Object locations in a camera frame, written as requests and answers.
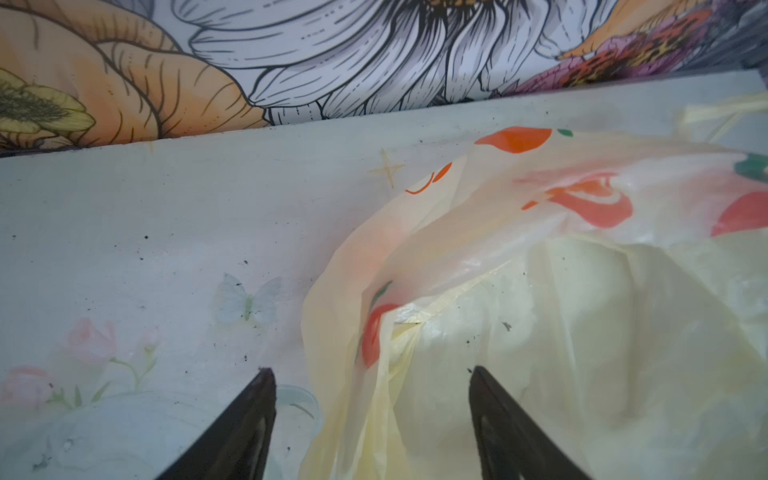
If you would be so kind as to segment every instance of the yellow plastic bag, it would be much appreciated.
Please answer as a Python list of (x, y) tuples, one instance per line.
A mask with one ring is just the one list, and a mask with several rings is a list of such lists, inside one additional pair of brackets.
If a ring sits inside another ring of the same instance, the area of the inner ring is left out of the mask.
[(336, 251), (302, 479), (480, 478), (486, 366), (589, 475), (768, 475), (768, 157), (512, 127)]

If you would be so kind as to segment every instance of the floral wallpaper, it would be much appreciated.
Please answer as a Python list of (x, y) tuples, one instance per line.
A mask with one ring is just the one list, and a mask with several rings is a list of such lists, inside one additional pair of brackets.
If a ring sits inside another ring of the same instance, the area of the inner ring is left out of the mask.
[(760, 0), (0, 0), (0, 154), (766, 61)]

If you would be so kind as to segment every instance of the white surface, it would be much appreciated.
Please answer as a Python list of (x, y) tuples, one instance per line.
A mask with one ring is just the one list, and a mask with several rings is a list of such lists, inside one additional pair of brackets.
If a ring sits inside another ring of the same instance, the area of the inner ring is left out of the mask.
[[(685, 104), (763, 89), (755, 71), (727, 72), (1, 159), (0, 369), (50, 362), (88, 316), (99, 327), (115, 321), (121, 352), (159, 327), (143, 390), (224, 406), (258, 366), (309, 387), (302, 299), (344, 238), (394, 195), (369, 172), (383, 148), (405, 165), (394, 176), (400, 191), (504, 127), (669, 134)], [(766, 126), (766, 115), (744, 118), (721, 143), (768, 154)], [(248, 293), (282, 277), (275, 324), (214, 325), (225, 272)], [(9, 425), (3, 445), (17, 436)], [(286, 442), (272, 452), (294, 478), (303, 448), (288, 452), (298, 444)]]

